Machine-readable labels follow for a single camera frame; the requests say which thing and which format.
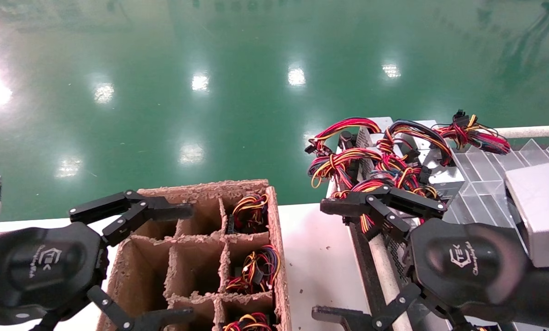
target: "cardboard compartment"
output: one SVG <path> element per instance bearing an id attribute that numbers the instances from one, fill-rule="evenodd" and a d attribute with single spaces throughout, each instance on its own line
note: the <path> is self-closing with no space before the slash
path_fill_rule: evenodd
<path id="1" fill-rule="evenodd" d="M 260 188 L 259 190 L 256 190 L 256 191 L 242 191 L 242 190 L 230 190 L 226 193 L 224 193 L 224 195 L 222 196 L 222 212 L 224 212 L 224 215 L 226 216 L 225 220 L 226 222 L 224 223 L 224 230 L 226 230 L 227 228 L 227 225 L 228 225 L 228 219 L 229 219 L 229 216 L 232 215 L 233 211 L 234 211 L 234 208 L 236 207 L 236 205 L 239 203 L 239 201 L 249 195 L 249 194 L 252 194 L 252 193 L 255 193 L 257 195 L 263 195 L 264 193 L 266 192 L 266 189 L 265 188 Z M 241 219 L 242 222 L 247 222 L 247 220 L 249 220 L 251 218 L 251 213 L 249 211 L 243 211 L 241 213 L 239 213 L 239 217 Z M 263 220 L 264 222 L 264 226 L 259 226 L 259 228 L 257 228 L 257 231 L 253 231 L 253 232 L 248 232 L 247 234 L 251 234 L 251 233 L 263 233 L 263 232 L 267 232 L 268 231 L 268 218 L 266 217 L 266 219 Z"/>
<path id="2" fill-rule="evenodd" d="M 214 296 L 197 297 L 195 299 L 175 298 L 171 300 L 170 308 L 192 307 L 195 319 L 192 323 L 170 325 L 166 331 L 212 331 L 215 325 Z"/>
<path id="3" fill-rule="evenodd" d="M 107 293 L 129 316 L 168 307 L 163 292 L 169 250 L 170 243 L 139 235 L 119 246 Z M 99 329 L 114 330 L 115 326 L 102 315 Z"/>
<path id="4" fill-rule="evenodd" d="M 268 317 L 270 326 L 277 324 L 277 317 L 274 314 L 274 302 L 272 291 L 258 293 L 251 296 L 224 296 L 221 299 L 223 306 L 223 322 L 227 325 L 236 322 L 245 314 L 262 313 Z"/>
<path id="5" fill-rule="evenodd" d="M 164 296 L 198 296 L 220 287 L 220 258 L 225 243 L 213 237 L 181 237 L 170 247 Z"/>
<path id="6" fill-rule="evenodd" d="M 266 180 L 220 182 L 139 190 L 172 203 L 193 203 L 195 218 L 178 223 L 148 222 L 121 243 L 108 293 L 136 318 L 151 310 L 192 307 L 195 320 L 166 331 L 220 331 L 222 323 L 246 313 L 272 313 L 277 331 L 292 331 L 283 243 L 274 188 Z M 249 193 L 268 195 L 268 231 L 226 234 L 227 209 Z M 280 253 L 274 289 L 254 295 L 226 293 L 232 266 L 251 251 L 273 245 Z M 116 328 L 102 316 L 97 331 Z"/>
<path id="7" fill-rule="evenodd" d="M 233 268 L 241 267 L 248 254 L 270 243 L 268 233 L 224 235 L 224 241 L 226 246 L 221 255 L 219 268 L 219 293 L 227 293 L 226 285 L 232 276 Z"/>

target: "workbench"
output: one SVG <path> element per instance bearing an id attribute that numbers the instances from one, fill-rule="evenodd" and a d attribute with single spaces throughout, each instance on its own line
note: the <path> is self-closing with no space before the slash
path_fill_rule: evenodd
<path id="1" fill-rule="evenodd" d="M 319 204 L 282 205 L 278 208 L 283 246 L 287 263 L 291 322 L 294 331 L 342 331 L 338 324 L 318 322 L 311 318 L 312 306 L 325 305 L 362 310 L 369 313 L 367 299 L 354 245 L 341 216 L 320 212 Z M 91 224 L 101 233 L 117 217 Z M 0 222 L 0 232 L 21 228 L 62 228 L 70 224 L 68 218 Z M 113 266 L 117 247 L 109 247 L 110 266 Z M 89 304 L 56 331 L 94 331 L 100 311 Z M 20 325 L 0 326 L 0 331 L 28 331 L 39 321 Z"/>

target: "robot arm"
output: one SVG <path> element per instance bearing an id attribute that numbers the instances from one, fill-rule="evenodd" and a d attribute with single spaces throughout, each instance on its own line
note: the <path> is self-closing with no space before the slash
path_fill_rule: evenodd
<path id="1" fill-rule="evenodd" d="M 72 208 L 64 228 L 0 233 L 0 325 L 42 319 L 33 331 L 52 331 L 94 302 L 121 331 L 159 331 L 192 320 L 192 309 L 159 310 L 132 319 L 100 288 L 107 247 L 118 245 L 148 220 L 192 216 L 192 205 L 125 191 Z M 87 226 L 122 214 L 102 235 Z"/>
<path id="2" fill-rule="evenodd" d="M 425 222 L 411 229 L 389 207 Z M 410 282 L 379 316 L 315 307 L 315 319 L 341 323 L 347 331 L 383 331 L 419 300 L 457 330 L 472 329 L 464 316 L 549 327 L 549 268 L 533 266 L 514 229 L 443 222 L 439 201 L 389 187 L 323 199 L 321 211 L 367 214 L 379 232 L 405 243 Z"/>

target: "wire harness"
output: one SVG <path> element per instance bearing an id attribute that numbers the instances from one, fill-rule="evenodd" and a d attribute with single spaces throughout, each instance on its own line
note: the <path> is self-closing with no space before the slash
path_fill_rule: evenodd
<path id="1" fill-rule="evenodd" d="M 258 233 L 268 225 L 268 196 L 252 193 L 243 197 L 232 212 L 228 233 Z"/>
<path id="2" fill-rule="evenodd" d="M 369 192 L 381 186 L 402 188 L 411 193 L 419 194 L 429 199 L 441 200 L 438 191 L 430 185 L 431 169 L 419 164 L 417 156 L 419 151 L 414 148 L 404 136 L 420 138 L 430 142 L 432 148 L 441 153 L 440 164 L 444 167 L 452 166 L 453 155 L 446 139 L 452 140 L 457 149 L 462 149 L 470 144 L 476 148 L 497 154 L 507 154 L 511 151 L 509 142 L 499 133 L 478 123 L 476 115 L 466 115 L 459 109 L 453 116 L 451 124 L 438 124 L 435 128 L 428 128 L 417 122 L 408 120 L 396 120 L 386 128 L 383 138 L 376 142 L 380 151 L 377 153 L 367 148 L 348 148 L 340 153 L 325 146 L 325 140 L 334 134 L 350 127 L 364 127 L 369 133 L 380 133 L 379 126 L 373 121 L 358 117 L 352 117 L 337 122 L 330 126 L 309 142 L 311 145 L 306 152 L 316 152 L 317 157 L 312 161 L 307 170 L 311 178 L 311 186 L 317 188 L 324 180 L 335 180 L 344 190 L 336 191 L 332 197 L 343 199 L 350 191 Z M 409 148 L 409 152 L 403 157 L 394 153 L 395 144 L 401 143 Z M 356 162 L 370 160 L 373 169 L 369 173 L 369 179 L 356 183 L 354 178 L 348 175 L 348 169 Z M 360 224 L 363 233 L 371 230 L 374 226 L 369 216 L 362 215 Z"/>
<path id="3" fill-rule="evenodd" d="M 262 313 L 243 315 L 236 322 L 223 327 L 223 331 L 272 331 L 268 325 L 268 318 Z"/>
<path id="4" fill-rule="evenodd" d="M 274 246 L 264 245 L 245 258 L 241 275 L 230 277 L 226 291 L 246 295 L 270 291 L 278 272 L 280 254 Z"/>

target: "green epoxy floor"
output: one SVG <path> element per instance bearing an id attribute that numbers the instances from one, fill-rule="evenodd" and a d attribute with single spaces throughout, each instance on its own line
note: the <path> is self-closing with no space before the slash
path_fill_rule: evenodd
<path id="1" fill-rule="evenodd" d="M 549 124 L 549 5 L 0 0 L 0 220 L 224 179 L 312 203 L 306 137 L 458 108 Z"/>

